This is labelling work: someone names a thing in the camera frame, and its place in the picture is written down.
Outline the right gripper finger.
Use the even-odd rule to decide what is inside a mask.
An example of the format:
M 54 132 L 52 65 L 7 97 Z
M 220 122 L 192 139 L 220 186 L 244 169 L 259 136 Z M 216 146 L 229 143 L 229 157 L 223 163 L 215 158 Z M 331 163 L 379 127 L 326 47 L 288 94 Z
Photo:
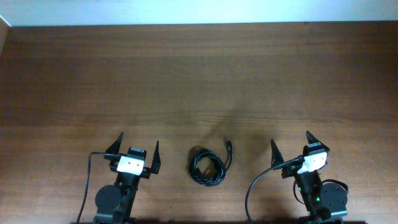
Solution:
M 319 141 L 310 131 L 306 131 L 305 133 L 308 146 L 321 146 L 323 143 Z
M 271 167 L 276 167 L 284 163 L 284 159 L 282 154 L 277 147 L 277 144 L 273 139 L 271 139 L 271 151 L 272 151 L 272 158 L 271 158 Z

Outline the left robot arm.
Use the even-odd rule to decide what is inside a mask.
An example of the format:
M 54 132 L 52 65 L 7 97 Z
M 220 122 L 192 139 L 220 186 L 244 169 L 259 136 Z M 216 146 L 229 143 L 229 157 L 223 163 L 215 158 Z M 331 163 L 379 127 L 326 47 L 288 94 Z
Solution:
M 136 223 L 131 213 L 139 182 L 160 171 L 159 142 L 156 142 L 151 166 L 146 167 L 146 150 L 130 147 L 127 153 L 120 153 L 123 137 L 121 133 L 103 154 L 109 161 L 109 169 L 117 176 L 114 184 L 106 185 L 97 192 L 97 211 L 93 223 Z

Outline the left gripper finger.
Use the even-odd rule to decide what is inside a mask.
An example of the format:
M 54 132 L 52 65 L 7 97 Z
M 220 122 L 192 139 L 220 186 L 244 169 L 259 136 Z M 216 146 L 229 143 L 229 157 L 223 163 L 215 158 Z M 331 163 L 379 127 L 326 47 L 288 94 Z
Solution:
M 110 147 L 108 147 L 107 150 L 105 150 L 105 153 L 118 154 L 119 149 L 121 147 L 121 143 L 123 141 L 123 137 L 124 137 L 124 133 L 121 132 L 121 134 L 118 136 L 117 140 L 115 140 L 115 142 L 113 142 L 112 145 L 110 145 Z
M 160 167 L 161 167 L 161 160 L 160 160 L 160 154 L 159 154 L 159 140 L 157 140 L 156 145 L 155 145 L 153 159 L 152 159 L 151 173 L 158 174 L 160 171 Z

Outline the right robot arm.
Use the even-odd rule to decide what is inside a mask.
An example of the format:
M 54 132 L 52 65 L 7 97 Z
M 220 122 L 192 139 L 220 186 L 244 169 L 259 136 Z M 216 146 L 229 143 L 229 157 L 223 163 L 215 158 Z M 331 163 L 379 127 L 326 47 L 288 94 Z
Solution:
M 321 180 L 318 171 L 327 164 L 330 148 L 307 131 L 308 144 L 303 153 L 285 161 L 275 141 L 271 140 L 271 168 L 281 170 L 286 179 L 293 177 L 294 187 L 298 187 L 308 215 L 300 217 L 300 223 L 342 223 L 347 215 L 348 186 L 334 179 Z

